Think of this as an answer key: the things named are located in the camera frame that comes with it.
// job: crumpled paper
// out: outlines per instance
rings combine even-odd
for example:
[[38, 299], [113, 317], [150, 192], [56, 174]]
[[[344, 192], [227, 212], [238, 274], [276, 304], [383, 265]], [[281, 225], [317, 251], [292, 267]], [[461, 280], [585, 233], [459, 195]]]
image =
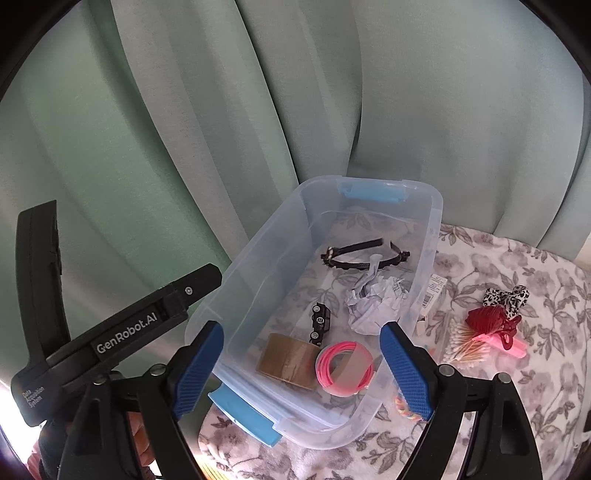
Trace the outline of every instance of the crumpled paper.
[[400, 308], [408, 293], [402, 279], [378, 275], [382, 255], [369, 257], [369, 270], [345, 292], [349, 309], [349, 326], [361, 335], [379, 335], [382, 327], [399, 318]]

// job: gray floral fabric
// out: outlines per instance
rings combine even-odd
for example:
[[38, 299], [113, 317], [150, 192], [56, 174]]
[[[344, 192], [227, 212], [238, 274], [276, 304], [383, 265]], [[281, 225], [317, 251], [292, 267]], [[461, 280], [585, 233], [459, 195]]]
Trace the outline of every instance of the gray floral fabric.
[[[434, 271], [446, 277], [439, 309], [426, 333], [414, 339], [435, 353], [446, 341], [450, 319], [463, 319], [481, 305], [486, 288], [531, 292], [520, 313], [519, 334], [530, 346], [525, 358], [491, 351], [486, 362], [464, 368], [465, 375], [513, 377], [531, 421], [544, 478], [567, 477], [578, 453], [586, 398], [587, 351], [591, 330], [589, 276], [571, 262], [517, 241], [457, 226], [442, 225]], [[466, 414], [444, 478], [456, 478], [470, 435]], [[200, 435], [204, 455], [233, 478], [257, 480], [395, 479], [408, 460], [424, 422], [402, 417], [390, 399], [366, 432], [335, 450], [310, 450], [282, 439], [268, 448], [228, 420], [215, 406]]]

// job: pink cable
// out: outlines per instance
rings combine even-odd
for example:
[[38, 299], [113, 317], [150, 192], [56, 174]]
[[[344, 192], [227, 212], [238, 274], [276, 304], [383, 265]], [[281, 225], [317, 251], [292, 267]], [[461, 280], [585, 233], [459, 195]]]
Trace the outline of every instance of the pink cable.
[[[330, 362], [334, 357], [340, 355], [341, 353], [353, 353], [355, 349], [362, 349], [367, 352], [369, 358], [371, 358], [371, 353], [367, 350], [361, 343], [357, 342], [340, 342], [334, 345], [331, 345], [320, 352], [318, 358], [316, 359], [316, 377], [318, 378], [318, 383], [323, 387], [332, 387], [335, 382], [333, 381], [330, 375]], [[370, 362], [368, 369], [365, 371], [357, 390], [352, 392], [341, 392], [342, 397], [348, 397], [350, 395], [355, 395], [358, 391], [362, 388], [365, 388], [371, 382], [371, 379], [374, 375], [374, 366]]]

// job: clear plastic container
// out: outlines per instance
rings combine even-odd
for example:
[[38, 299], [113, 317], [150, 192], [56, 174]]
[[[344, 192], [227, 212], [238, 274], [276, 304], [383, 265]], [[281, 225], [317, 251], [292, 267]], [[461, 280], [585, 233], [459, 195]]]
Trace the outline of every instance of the clear plastic container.
[[[345, 339], [358, 341], [375, 358], [376, 374], [369, 387], [348, 398], [329, 396], [327, 400], [325, 392], [307, 391], [256, 372], [257, 352], [262, 351], [271, 332], [308, 340], [311, 320], [304, 337], [294, 320], [271, 319], [280, 307], [286, 308], [286, 297], [301, 300], [299, 290], [294, 293], [294, 289], [319, 252], [328, 246], [343, 247], [380, 236], [385, 244], [393, 241], [411, 252], [408, 262], [394, 272], [409, 290], [399, 323], [411, 336], [433, 267], [442, 207], [441, 194], [416, 181], [325, 176], [304, 182], [226, 270], [222, 286], [202, 300], [187, 325], [186, 342], [194, 339], [206, 321], [216, 320], [224, 329], [225, 345], [213, 372], [227, 387], [270, 420], [279, 434], [303, 447], [331, 449], [350, 443], [367, 428], [382, 402], [395, 394], [391, 371], [380, 356], [378, 337], [350, 330], [345, 306], [332, 312], [331, 332], [324, 345]], [[391, 256], [391, 251], [386, 252], [384, 258]], [[302, 318], [309, 318], [307, 302], [315, 304], [318, 298], [312, 298], [314, 295], [329, 307], [334, 303], [326, 285], [320, 285], [324, 279], [316, 278], [317, 274], [308, 277], [307, 286], [300, 289], [311, 295], [299, 304]], [[331, 338], [333, 329], [340, 332], [338, 338]]]

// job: packing tape roll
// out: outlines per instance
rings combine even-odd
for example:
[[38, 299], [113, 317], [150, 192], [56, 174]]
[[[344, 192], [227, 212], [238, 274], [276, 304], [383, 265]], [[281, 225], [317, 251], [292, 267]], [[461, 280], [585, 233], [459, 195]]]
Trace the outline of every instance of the packing tape roll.
[[272, 333], [256, 371], [298, 387], [315, 390], [316, 358], [320, 347], [297, 338]]

